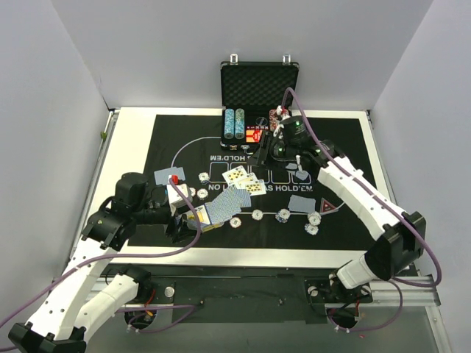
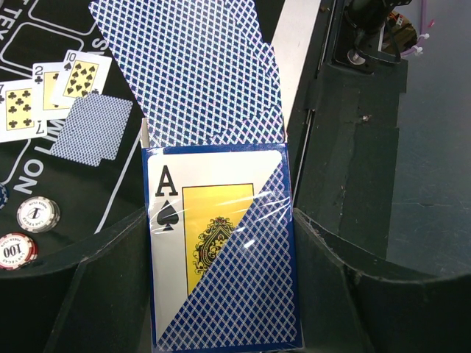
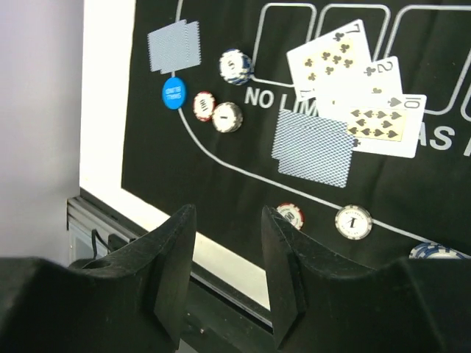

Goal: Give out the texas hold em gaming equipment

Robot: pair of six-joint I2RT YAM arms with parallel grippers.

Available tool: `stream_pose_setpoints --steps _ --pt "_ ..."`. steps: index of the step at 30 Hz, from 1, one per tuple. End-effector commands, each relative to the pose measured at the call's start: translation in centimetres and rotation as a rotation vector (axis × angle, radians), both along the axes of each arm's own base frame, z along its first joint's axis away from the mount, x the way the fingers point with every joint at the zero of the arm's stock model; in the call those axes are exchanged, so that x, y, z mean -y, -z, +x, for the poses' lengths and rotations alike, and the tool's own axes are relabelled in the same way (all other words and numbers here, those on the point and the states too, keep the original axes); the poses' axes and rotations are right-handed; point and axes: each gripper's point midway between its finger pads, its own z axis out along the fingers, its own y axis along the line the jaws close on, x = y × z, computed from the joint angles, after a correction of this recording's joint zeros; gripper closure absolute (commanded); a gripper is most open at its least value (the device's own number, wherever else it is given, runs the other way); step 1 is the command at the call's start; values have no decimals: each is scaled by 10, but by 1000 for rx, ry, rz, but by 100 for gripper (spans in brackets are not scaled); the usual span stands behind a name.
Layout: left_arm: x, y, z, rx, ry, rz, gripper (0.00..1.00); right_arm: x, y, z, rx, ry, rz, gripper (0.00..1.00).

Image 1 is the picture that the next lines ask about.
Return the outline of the grey poker chip stack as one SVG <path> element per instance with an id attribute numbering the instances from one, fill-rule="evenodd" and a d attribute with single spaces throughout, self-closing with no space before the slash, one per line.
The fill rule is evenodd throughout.
<path id="1" fill-rule="evenodd" d="M 263 211 L 261 210 L 253 210 L 252 211 L 252 218 L 256 221 L 261 221 L 263 219 Z"/>

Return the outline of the seven of clubs card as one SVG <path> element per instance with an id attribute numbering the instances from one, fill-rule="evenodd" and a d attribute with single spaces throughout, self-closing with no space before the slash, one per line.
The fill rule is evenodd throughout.
<path id="1" fill-rule="evenodd" d="M 233 183 L 238 182 L 239 180 L 245 178 L 247 176 L 247 171 L 242 165 L 239 165 L 229 171 L 226 171 L 222 174 L 224 181 L 230 185 Z"/>

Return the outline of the dealt cards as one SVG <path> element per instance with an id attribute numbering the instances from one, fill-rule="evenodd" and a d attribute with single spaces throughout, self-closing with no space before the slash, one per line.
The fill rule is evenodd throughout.
<path id="1" fill-rule="evenodd" d="M 313 213 L 316 211 L 316 199 L 291 195 L 288 210 L 295 213 Z"/>
<path id="2" fill-rule="evenodd" d="M 185 181 L 185 172 L 182 167 L 170 167 L 160 169 L 154 172 L 154 181 L 156 186 L 167 185 L 172 176 L 177 176 L 181 181 Z"/>
<path id="3" fill-rule="evenodd" d="M 298 165 L 289 163 L 286 166 L 286 171 L 291 176 L 291 180 L 294 184 L 308 185 L 311 184 L 311 175 L 304 170 L 300 170 Z"/>

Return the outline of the grey chips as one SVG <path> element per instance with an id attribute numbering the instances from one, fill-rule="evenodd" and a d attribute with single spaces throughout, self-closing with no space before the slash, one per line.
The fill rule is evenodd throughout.
<path id="1" fill-rule="evenodd" d="M 308 214 L 308 222 L 312 226 L 319 226 L 322 221 L 322 217 L 318 212 L 312 212 Z"/>
<path id="2" fill-rule="evenodd" d="M 208 190 L 206 190 L 204 188 L 200 188 L 196 192 L 196 196 L 199 200 L 205 200 L 209 196 L 209 192 L 208 192 Z"/>

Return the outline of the red poker chip stack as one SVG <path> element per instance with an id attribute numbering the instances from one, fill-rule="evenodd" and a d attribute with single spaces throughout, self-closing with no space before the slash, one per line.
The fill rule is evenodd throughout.
<path id="1" fill-rule="evenodd" d="M 241 226 L 241 219 L 239 217 L 232 217 L 230 219 L 230 226 L 232 228 L 238 228 Z"/>

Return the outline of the blue backed playing cards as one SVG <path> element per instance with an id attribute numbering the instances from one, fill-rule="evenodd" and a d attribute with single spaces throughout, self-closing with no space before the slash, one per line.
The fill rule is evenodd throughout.
<path id="1" fill-rule="evenodd" d="M 241 212 L 242 208 L 250 206 L 250 193 L 245 189 L 238 188 L 226 188 L 213 201 L 205 203 L 212 224 L 228 221 Z"/>

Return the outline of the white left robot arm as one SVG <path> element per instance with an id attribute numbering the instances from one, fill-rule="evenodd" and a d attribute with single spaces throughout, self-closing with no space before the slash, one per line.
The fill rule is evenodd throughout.
<path id="1" fill-rule="evenodd" d="M 124 244 L 140 225 L 166 225 L 176 240 L 220 227 L 241 208 L 250 205 L 248 190 L 234 182 L 226 191 L 201 206 L 192 204 L 194 193 L 184 182 L 182 168 L 158 171 L 157 184 L 166 189 L 159 204 L 152 198 L 149 178 L 128 172 L 116 183 L 82 230 L 81 238 L 63 274 L 36 297 L 42 305 L 24 323 L 10 329 L 8 338 L 20 352 L 84 352 L 88 341 L 129 302 L 143 303 L 142 311 L 155 314 L 149 304 L 155 297 L 152 275 L 136 265 L 126 265 L 104 290 L 88 300 L 88 294 L 110 261 L 123 258 Z"/>

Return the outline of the blue playing card deck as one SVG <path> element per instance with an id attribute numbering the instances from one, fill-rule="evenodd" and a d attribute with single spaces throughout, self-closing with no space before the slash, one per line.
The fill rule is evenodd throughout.
<path id="1" fill-rule="evenodd" d="M 190 210 L 184 213 L 185 224 L 191 230 L 197 230 L 197 219 L 199 219 L 202 232 L 209 232 L 210 230 L 220 226 L 220 224 L 213 224 L 210 221 L 207 209 L 204 205 L 196 208 L 196 215 L 197 218 Z"/>

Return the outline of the blue poker chip stack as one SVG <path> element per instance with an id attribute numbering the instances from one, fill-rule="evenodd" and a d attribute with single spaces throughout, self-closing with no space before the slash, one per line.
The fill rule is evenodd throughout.
<path id="1" fill-rule="evenodd" d="M 276 212 L 275 219 L 279 223 L 284 224 L 290 219 L 290 216 L 291 216 L 290 210 L 283 208 L 283 209 Z"/>

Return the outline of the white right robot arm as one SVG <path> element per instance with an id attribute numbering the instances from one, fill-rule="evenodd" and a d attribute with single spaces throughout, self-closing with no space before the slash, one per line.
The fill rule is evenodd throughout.
<path id="1" fill-rule="evenodd" d="M 423 255 L 424 217 L 387 199 L 331 141 L 313 139 L 301 117 L 281 121 L 278 132 L 263 132 L 253 161 L 268 169 L 293 164 L 307 172 L 333 191 L 369 231 L 372 247 L 338 268 L 329 281 L 334 299 L 344 301 L 374 279 L 388 281 Z"/>

